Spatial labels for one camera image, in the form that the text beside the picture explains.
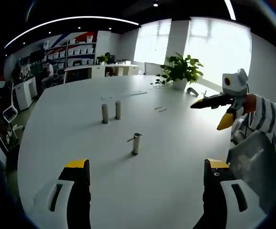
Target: metal cylinder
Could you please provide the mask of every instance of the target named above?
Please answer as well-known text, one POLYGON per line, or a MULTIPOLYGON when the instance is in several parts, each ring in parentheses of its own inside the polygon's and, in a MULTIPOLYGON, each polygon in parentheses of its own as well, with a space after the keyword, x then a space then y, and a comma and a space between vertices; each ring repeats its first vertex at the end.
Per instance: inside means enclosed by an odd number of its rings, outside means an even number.
POLYGON ((134 133, 132 155, 137 155, 138 154, 140 136, 141 136, 141 134, 134 133))
POLYGON ((121 101, 116 101, 116 117, 115 119, 119 120, 121 119, 121 101))
POLYGON ((103 120, 102 120, 103 124, 109 123, 107 104, 102 105, 102 117, 103 117, 103 120))

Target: bright window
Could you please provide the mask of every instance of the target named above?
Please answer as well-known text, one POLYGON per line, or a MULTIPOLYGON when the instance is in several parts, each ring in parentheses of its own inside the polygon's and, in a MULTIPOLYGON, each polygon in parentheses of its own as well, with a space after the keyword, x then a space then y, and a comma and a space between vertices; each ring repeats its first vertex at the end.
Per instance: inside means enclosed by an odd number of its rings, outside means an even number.
POLYGON ((134 61, 164 64, 170 28, 171 19, 141 25, 134 61))
POLYGON ((243 68, 249 73, 252 37, 250 28, 219 19, 191 18, 184 56, 204 65, 204 79, 219 86, 223 73, 243 68))

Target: white flower pot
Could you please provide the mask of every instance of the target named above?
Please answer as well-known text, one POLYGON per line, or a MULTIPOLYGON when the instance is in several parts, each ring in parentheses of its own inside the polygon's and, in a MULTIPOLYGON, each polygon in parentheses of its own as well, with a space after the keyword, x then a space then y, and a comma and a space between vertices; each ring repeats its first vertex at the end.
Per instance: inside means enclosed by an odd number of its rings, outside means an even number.
POLYGON ((175 80, 173 82, 172 88, 175 90, 184 91, 187 83, 188 83, 187 79, 175 80))

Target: round table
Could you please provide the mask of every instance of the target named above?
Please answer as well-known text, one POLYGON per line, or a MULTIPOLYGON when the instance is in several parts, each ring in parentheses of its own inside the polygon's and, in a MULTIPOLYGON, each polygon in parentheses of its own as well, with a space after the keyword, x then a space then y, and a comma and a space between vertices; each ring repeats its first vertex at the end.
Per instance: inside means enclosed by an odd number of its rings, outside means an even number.
MULTIPOLYGON (((155 76, 88 79, 46 89, 23 134, 18 186, 25 212, 72 160, 90 161, 92 228, 192 228, 203 213, 206 158, 225 160, 231 130, 216 127, 227 107, 191 109, 198 98, 155 76), (139 92, 146 94, 132 95, 139 92), (121 101, 121 120, 115 102, 121 101), (101 105, 110 122, 102 124, 101 105), (163 112, 155 107, 167 108, 163 112), (134 133, 139 154, 131 155, 134 133)), ((199 84, 199 93, 216 94, 199 84)))

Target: ceiling light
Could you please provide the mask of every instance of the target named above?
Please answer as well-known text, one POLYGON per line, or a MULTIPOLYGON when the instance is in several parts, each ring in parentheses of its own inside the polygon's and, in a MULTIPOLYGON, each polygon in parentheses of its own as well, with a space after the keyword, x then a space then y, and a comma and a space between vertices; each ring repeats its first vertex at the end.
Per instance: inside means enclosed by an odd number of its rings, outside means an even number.
POLYGON ((224 1, 225 1, 226 6, 227 6, 230 18, 235 21, 234 9, 233 9, 233 6, 232 6, 230 0, 224 0, 224 1))
POLYGON ((127 20, 123 20, 123 19, 119 19, 119 18, 110 18, 110 17, 102 17, 102 16, 75 16, 75 17, 69 17, 69 18, 60 18, 60 19, 56 19, 56 20, 53 20, 53 21, 48 21, 48 22, 45 22, 43 24, 40 24, 40 25, 37 25, 33 28, 30 28, 28 29, 27 31, 23 32, 22 34, 19 34, 17 37, 15 37, 13 40, 11 40, 9 43, 7 43, 4 48, 8 47, 12 42, 14 42, 16 39, 18 39, 19 37, 25 35, 26 33, 32 31, 32 30, 35 30, 41 26, 44 26, 44 25, 47 25, 47 24, 50 24, 50 23, 54 23, 54 22, 58 22, 58 21, 64 21, 64 20, 70 20, 70 19, 88 19, 88 18, 95 18, 95 19, 107 19, 107 20, 114 20, 114 21, 121 21, 121 22, 126 22, 126 23, 130 23, 130 24, 133 24, 133 25, 139 25, 138 23, 136 22, 133 22, 133 21, 127 21, 127 20))

